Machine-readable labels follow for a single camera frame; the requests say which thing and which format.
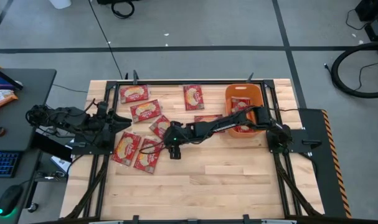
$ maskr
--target orange and black hazard stripe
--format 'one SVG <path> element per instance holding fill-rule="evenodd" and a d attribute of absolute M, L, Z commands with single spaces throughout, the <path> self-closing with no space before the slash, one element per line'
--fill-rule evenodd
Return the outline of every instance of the orange and black hazard stripe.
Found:
<path fill-rule="evenodd" d="M 333 134 L 331 133 L 330 122 L 328 121 L 327 111 L 321 110 L 321 112 L 323 112 L 324 123 L 326 124 L 326 130 L 327 130 L 327 135 L 328 135 L 329 142 L 330 142 L 331 154 L 333 155 L 334 167 L 335 167 L 336 173 L 337 173 L 339 190 L 341 191 L 341 196 L 343 198 L 345 213 L 346 213 L 346 216 L 348 218 L 352 218 L 351 211 L 349 209 L 348 199 L 346 197 L 346 192 L 345 192 L 345 187 L 344 187 L 344 181 L 343 181 L 343 175 L 342 175 L 342 172 L 341 172 L 341 168 L 339 167 L 336 146 L 334 144 Z"/>

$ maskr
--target coiled black hose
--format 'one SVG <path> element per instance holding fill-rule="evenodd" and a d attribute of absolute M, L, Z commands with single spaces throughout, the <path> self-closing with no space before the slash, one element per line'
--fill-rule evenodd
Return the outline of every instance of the coiled black hose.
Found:
<path fill-rule="evenodd" d="M 348 86 L 346 86 L 340 79 L 339 75 L 338 75 L 338 67 L 339 65 L 341 64 L 341 62 L 348 56 L 350 56 L 351 54 L 355 53 L 355 52 L 358 52 L 360 50 L 378 50 L 378 42 L 372 42 L 372 43 L 369 43 L 369 44 L 362 44 L 362 45 L 358 45 L 358 46 L 355 46 L 349 50 L 346 50 L 344 53 L 342 53 L 340 56 L 338 56 L 338 58 L 334 61 L 333 63 L 333 66 L 331 67 L 331 80 L 333 81 L 333 83 L 335 84 L 335 86 L 343 91 L 344 93 L 347 93 L 348 95 L 351 95 L 351 96 L 356 96 L 356 97 L 360 97 L 360 98 L 378 98 L 378 92 L 375 92 L 375 93 L 363 93 L 363 92 L 359 92 L 357 90 L 353 90 L 351 88 L 349 88 Z"/>

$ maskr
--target computer mouse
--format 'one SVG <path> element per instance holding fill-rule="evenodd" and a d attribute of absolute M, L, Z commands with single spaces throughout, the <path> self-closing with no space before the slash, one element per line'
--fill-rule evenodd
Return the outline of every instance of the computer mouse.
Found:
<path fill-rule="evenodd" d="M 17 205 L 22 193 L 22 187 L 20 185 L 10 186 L 0 199 L 0 215 L 5 216 L 10 214 L 14 207 Z"/>

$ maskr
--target gray floor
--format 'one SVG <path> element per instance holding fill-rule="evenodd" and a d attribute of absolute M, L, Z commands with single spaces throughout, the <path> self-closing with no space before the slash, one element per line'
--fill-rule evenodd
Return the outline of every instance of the gray floor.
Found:
<path fill-rule="evenodd" d="M 0 25 L 0 49 L 107 47 L 87 1 L 72 0 L 64 10 L 48 1 L 13 0 Z M 347 46 L 369 42 L 366 33 L 344 23 L 359 0 L 278 0 L 291 46 Z M 6 0 L 0 0 L 0 13 Z M 112 47 L 212 45 L 282 46 L 272 0 L 143 0 L 131 19 L 115 18 L 106 6 L 93 6 Z M 356 14 L 349 22 L 361 26 Z M 323 63 L 340 52 L 293 52 L 306 104 L 329 112 L 351 212 L 378 219 L 378 99 L 362 100 L 337 91 Z M 291 78 L 284 51 L 117 52 L 122 73 L 140 78 Z M 378 61 L 375 52 L 351 56 L 340 68 L 343 80 L 357 87 L 360 67 Z M 0 54 L 9 68 L 54 68 L 55 83 L 87 90 L 93 79 L 117 79 L 110 53 Z M 365 91 L 378 90 L 378 66 L 364 70 Z M 83 108 L 83 93 L 53 87 L 50 106 Z M 55 220 L 65 185 L 41 184 L 41 207 L 23 213 L 20 223 Z"/>

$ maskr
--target red snack box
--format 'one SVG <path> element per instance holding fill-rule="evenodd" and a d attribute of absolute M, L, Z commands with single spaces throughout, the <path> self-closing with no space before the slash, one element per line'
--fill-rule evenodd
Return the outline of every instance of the red snack box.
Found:
<path fill-rule="evenodd" d="M 146 148 L 154 146 L 149 149 L 145 149 L 144 152 L 156 152 L 154 154 L 143 154 L 139 153 L 138 157 L 136 158 L 136 162 L 134 164 L 134 168 L 149 172 L 150 174 L 154 173 L 156 168 L 159 152 L 164 147 L 163 144 L 159 144 L 159 142 L 153 141 L 151 139 L 145 138 L 143 140 L 141 148 Z"/>
<path fill-rule="evenodd" d="M 131 114 L 133 122 L 138 122 L 159 116 L 161 114 L 161 108 L 158 100 L 153 100 L 140 105 L 131 106 Z"/>
<path fill-rule="evenodd" d="M 120 90 L 120 102 L 129 103 L 149 98 L 149 88 L 147 85 L 131 86 Z"/>
<path fill-rule="evenodd" d="M 250 105 L 250 99 L 247 98 L 232 98 L 232 112 L 238 112 Z M 247 126 L 236 126 L 234 130 L 238 133 L 255 132 Z"/>
<path fill-rule="evenodd" d="M 215 114 L 215 115 L 203 115 L 203 116 L 194 116 L 194 122 L 206 121 L 211 122 L 215 121 L 216 119 L 223 118 L 222 114 Z"/>
<path fill-rule="evenodd" d="M 151 126 L 149 127 L 159 138 L 164 139 L 164 133 L 168 127 L 170 127 L 171 122 L 161 115 Z"/>
<path fill-rule="evenodd" d="M 202 99 L 200 85 L 183 86 L 183 93 L 186 110 L 204 109 L 204 100 Z"/>
<path fill-rule="evenodd" d="M 130 166 L 133 156 L 139 146 L 140 139 L 141 137 L 139 135 L 124 132 L 111 159 L 120 164 Z"/>

